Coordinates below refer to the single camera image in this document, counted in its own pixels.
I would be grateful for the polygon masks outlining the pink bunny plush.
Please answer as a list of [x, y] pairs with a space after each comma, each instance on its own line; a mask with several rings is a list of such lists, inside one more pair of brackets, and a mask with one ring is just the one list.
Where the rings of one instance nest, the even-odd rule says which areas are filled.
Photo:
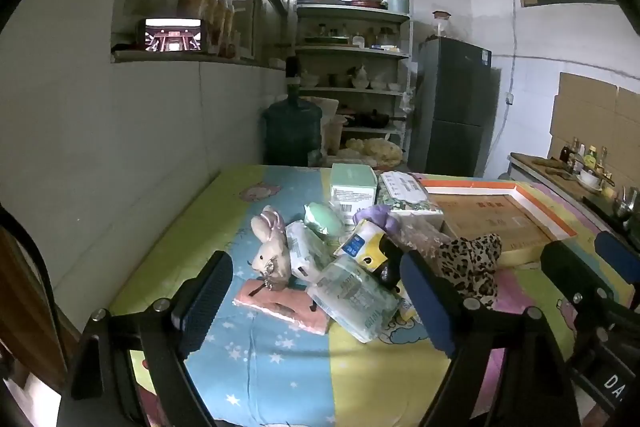
[[250, 228], [260, 242], [257, 254], [250, 262], [252, 269], [262, 277], [269, 289], [282, 291], [292, 277], [282, 216], [267, 205], [250, 220]]

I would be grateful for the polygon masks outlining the pink packaged towel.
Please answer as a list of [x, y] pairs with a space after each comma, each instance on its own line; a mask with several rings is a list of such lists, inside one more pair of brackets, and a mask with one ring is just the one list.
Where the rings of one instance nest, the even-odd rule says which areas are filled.
[[233, 303], [268, 314], [314, 335], [326, 335], [329, 330], [329, 315], [300, 289], [285, 287], [282, 291], [273, 291], [261, 280], [249, 280], [235, 295]]

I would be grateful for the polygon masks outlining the leopard print cloth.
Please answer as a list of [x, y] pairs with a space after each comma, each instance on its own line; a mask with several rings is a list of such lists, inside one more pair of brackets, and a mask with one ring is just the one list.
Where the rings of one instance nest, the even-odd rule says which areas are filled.
[[491, 308], [498, 296], [495, 276], [501, 251], [501, 239], [494, 233], [454, 239], [438, 248], [439, 274], [463, 298], [475, 298]]

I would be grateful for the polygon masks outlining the white tissue pack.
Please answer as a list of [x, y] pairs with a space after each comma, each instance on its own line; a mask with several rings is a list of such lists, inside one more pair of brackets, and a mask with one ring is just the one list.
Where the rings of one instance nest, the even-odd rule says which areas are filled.
[[290, 223], [285, 228], [285, 236], [293, 277], [308, 284], [318, 280], [321, 272], [335, 260], [336, 248], [345, 232], [344, 225], [323, 235], [302, 220]]

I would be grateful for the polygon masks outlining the mint green packaged item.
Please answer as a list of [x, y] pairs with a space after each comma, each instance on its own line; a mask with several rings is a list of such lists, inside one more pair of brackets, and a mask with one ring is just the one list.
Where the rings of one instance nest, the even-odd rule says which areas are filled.
[[337, 239], [344, 232], [340, 217], [328, 205], [310, 202], [304, 207], [304, 222], [311, 231], [324, 239]]

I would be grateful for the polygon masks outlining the green patterned tissue pack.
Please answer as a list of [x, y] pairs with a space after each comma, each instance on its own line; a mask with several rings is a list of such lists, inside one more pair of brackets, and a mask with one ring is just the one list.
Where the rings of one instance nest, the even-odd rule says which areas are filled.
[[400, 307], [396, 295], [348, 256], [327, 265], [306, 293], [360, 343], [378, 338]]

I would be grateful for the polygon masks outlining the white teddy bear purple bow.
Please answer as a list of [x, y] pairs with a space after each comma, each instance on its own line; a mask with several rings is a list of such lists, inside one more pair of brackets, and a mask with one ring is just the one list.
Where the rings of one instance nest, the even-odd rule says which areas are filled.
[[400, 231], [400, 223], [390, 213], [390, 206], [387, 205], [373, 205], [358, 210], [352, 217], [352, 221], [355, 225], [359, 225], [362, 220], [372, 222], [387, 234], [397, 234]]

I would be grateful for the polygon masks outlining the white bowl on counter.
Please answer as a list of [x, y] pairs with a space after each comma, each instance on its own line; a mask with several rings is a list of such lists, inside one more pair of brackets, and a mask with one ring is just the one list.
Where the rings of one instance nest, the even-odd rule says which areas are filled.
[[582, 186], [589, 187], [590, 190], [598, 191], [601, 187], [600, 178], [590, 169], [584, 168], [580, 170], [577, 180]]

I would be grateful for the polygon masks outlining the mint green tissue box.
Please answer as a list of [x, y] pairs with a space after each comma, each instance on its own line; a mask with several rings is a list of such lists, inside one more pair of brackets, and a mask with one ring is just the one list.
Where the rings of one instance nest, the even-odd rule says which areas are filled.
[[375, 204], [378, 177], [363, 164], [342, 164], [331, 167], [329, 201], [344, 225], [351, 225], [360, 210]]

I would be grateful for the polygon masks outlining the floral tissue pack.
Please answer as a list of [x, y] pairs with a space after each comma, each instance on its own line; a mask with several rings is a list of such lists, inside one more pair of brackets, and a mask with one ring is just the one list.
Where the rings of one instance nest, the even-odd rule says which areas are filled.
[[378, 175], [376, 203], [386, 206], [395, 217], [424, 218], [436, 229], [442, 227], [444, 213], [412, 174], [386, 171]]

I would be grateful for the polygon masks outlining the orange drink bottles row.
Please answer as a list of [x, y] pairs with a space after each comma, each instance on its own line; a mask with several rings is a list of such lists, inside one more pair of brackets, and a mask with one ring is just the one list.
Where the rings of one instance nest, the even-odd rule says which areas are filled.
[[228, 0], [177, 0], [176, 15], [190, 20], [186, 49], [226, 60], [240, 57], [240, 33], [234, 28], [235, 8]]

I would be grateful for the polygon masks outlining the phone with lit screen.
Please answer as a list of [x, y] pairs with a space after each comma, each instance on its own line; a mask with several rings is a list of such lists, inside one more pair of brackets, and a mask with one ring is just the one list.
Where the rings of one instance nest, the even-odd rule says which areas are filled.
[[138, 26], [139, 46], [145, 52], [201, 52], [205, 25], [190, 17], [150, 17]]

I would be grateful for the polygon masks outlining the grey metal shelf unit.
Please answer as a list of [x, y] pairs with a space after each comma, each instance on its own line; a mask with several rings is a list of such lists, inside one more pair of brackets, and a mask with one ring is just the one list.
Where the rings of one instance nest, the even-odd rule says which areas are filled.
[[408, 153], [414, 23], [382, 0], [298, 0], [293, 51], [302, 95], [337, 103], [337, 143], [384, 139]]

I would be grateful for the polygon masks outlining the light blue pot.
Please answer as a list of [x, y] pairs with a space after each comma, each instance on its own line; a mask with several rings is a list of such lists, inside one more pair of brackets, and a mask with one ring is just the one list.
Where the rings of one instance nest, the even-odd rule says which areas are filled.
[[390, 12], [410, 14], [410, 0], [386, 0], [386, 3]]

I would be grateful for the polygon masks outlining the cardboard sheets on wall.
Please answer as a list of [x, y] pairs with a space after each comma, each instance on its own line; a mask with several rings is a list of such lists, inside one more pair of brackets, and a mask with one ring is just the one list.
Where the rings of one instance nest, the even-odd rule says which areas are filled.
[[554, 97], [548, 155], [575, 139], [608, 151], [605, 170], [617, 185], [637, 186], [640, 171], [640, 102], [636, 92], [562, 72]]

